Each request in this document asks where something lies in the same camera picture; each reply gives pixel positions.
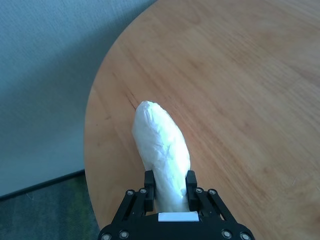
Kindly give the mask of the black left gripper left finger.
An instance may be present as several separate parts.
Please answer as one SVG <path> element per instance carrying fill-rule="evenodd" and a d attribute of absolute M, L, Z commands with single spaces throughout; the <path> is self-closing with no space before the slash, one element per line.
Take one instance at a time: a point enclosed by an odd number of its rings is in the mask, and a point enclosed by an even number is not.
<path fill-rule="evenodd" d="M 111 224 L 105 226 L 101 231 L 107 228 L 119 228 L 125 223 L 133 223 L 146 216 L 146 213 L 154 210 L 155 200 L 155 178 L 152 170 L 144 172 L 144 187 L 138 191 L 128 189 L 125 192 L 123 200 L 116 211 Z"/>

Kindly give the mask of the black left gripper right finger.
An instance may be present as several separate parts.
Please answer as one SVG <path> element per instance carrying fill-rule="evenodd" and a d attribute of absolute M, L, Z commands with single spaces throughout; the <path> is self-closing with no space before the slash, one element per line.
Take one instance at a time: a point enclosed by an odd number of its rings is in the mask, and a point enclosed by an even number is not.
<path fill-rule="evenodd" d="M 198 213 L 200 223 L 213 227 L 219 232 L 249 231 L 246 226 L 236 221 L 217 190 L 210 188 L 205 191 L 198 186 L 193 170 L 187 172 L 185 183 L 189 210 Z"/>

